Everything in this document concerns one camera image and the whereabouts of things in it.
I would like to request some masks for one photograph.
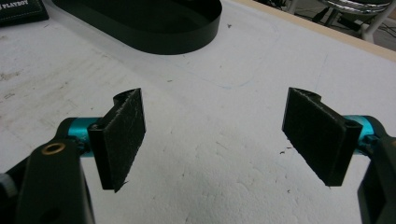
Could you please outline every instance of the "black gripper pad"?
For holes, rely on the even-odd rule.
[[[326,186],[342,185],[361,128],[319,95],[289,88],[282,131]]]
[[[120,190],[146,132],[141,90],[120,93],[88,129],[103,189]]]

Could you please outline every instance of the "blue metal part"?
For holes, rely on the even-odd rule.
[[[68,135],[76,137],[81,157],[93,157],[87,129],[97,120],[99,120],[99,118],[78,118],[75,119],[69,127]]]
[[[348,115],[344,116],[345,119],[355,120],[359,124],[363,126],[361,129],[361,135],[359,136],[358,146],[365,146],[367,144],[372,144],[374,141],[371,141],[375,136],[374,128],[370,121],[364,116],[358,115]],[[355,154],[362,154],[360,150],[356,149]]]

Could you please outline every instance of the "wooden edge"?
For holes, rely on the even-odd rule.
[[[306,21],[302,18],[291,15],[287,12],[284,12],[284,11],[281,11],[281,10],[278,10],[278,9],[275,9],[272,7],[265,6],[261,3],[255,2],[253,0],[233,0],[233,1],[236,3],[242,4],[242,5],[245,5],[247,7],[256,8],[262,12],[277,16],[285,21],[290,21],[294,24],[303,26],[304,28],[307,28],[311,31],[320,33],[322,35],[329,36],[333,39],[339,40],[339,41],[344,42],[348,45],[354,46],[359,49],[363,49],[367,52],[373,53],[373,54],[380,56],[382,58],[396,62],[396,51],[382,48],[378,45],[372,44],[372,43],[364,41],[362,39],[358,39],[356,37],[346,35],[341,32],[327,28],[325,26],[313,23],[312,21]]]

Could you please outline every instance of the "textured pad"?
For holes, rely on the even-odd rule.
[[[88,130],[103,189],[124,184],[146,132],[140,89],[114,97],[114,106]]]
[[[289,89],[282,130],[326,186],[342,185],[361,128],[324,105],[319,95]]]

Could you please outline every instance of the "floor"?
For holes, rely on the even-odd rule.
[[[259,2],[265,1],[265,5],[276,6],[276,1],[282,0],[258,0]],[[297,4],[297,8],[295,10],[295,15],[301,18],[312,20],[320,11],[322,11],[326,6],[320,3],[318,0],[299,0]],[[287,7],[277,7],[278,9],[286,10]],[[330,16],[331,11],[329,10],[323,19],[320,21],[321,24],[327,20]],[[338,22],[338,19],[342,16],[340,13],[337,18],[334,20],[331,28],[342,32],[347,35],[352,35],[357,38],[360,38],[359,32],[356,32]],[[380,26],[380,28],[374,33],[375,44],[381,46],[386,49],[391,49],[396,51],[396,20],[388,18],[385,22]]]

